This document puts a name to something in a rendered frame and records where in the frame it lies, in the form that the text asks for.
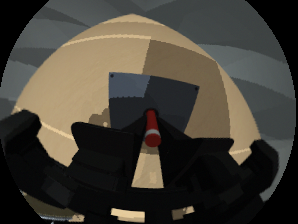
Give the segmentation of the dark red peg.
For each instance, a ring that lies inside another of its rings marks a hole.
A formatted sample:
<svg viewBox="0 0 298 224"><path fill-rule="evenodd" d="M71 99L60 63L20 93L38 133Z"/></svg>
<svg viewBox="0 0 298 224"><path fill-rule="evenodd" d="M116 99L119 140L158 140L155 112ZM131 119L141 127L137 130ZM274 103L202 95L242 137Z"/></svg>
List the dark red peg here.
<svg viewBox="0 0 298 224"><path fill-rule="evenodd" d="M157 127L156 111L150 109L146 112L146 116L148 116L148 124L146 124L145 144L149 147L157 147L161 143L161 137Z"/></svg>

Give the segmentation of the dark grey sloped panel with hole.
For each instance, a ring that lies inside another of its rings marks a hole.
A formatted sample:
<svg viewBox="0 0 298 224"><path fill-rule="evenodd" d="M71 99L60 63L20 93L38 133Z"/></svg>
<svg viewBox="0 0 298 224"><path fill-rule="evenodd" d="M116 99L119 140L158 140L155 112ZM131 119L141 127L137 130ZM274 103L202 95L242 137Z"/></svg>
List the dark grey sloped panel with hole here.
<svg viewBox="0 0 298 224"><path fill-rule="evenodd" d="M138 73L109 72L110 128L122 129L153 109L156 116L185 132L200 85Z"/></svg>

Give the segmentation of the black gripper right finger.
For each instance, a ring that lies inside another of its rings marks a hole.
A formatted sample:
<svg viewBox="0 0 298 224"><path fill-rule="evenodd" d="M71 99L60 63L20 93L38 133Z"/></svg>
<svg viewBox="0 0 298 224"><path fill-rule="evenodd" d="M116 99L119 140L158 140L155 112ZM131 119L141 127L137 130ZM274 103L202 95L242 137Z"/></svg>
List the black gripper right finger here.
<svg viewBox="0 0 298 224"><path fill-rule="evenodd" d="M161 143L157 145L158 153L160 153L160 165L162 185L164 188L173 188L176 181L184 176L190 165L197 160L197 157L204 153L213 152L229 152L233 147L234 140L229 137L200 137L200 139L192 139L184 132L178 131L176 127L168 121L164 121L157 117L158 132L160 132Z"/></svg>

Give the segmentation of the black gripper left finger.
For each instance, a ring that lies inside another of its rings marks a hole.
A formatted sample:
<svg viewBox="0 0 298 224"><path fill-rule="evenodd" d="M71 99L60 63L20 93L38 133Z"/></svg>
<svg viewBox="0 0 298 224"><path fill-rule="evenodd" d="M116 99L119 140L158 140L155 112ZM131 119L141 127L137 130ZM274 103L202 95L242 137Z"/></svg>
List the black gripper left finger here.
<svg viewBox="0 0 298 224"><path fill-rule="evenodd" d="M97 124L82 123L82 121L73 123L71 129L78 149L86 148L101 155L124 159L125 176L128 176L128 185L132 186L146 124L148 124L148 116L142 116L141 119L122 129L105 128Z"/></svg>

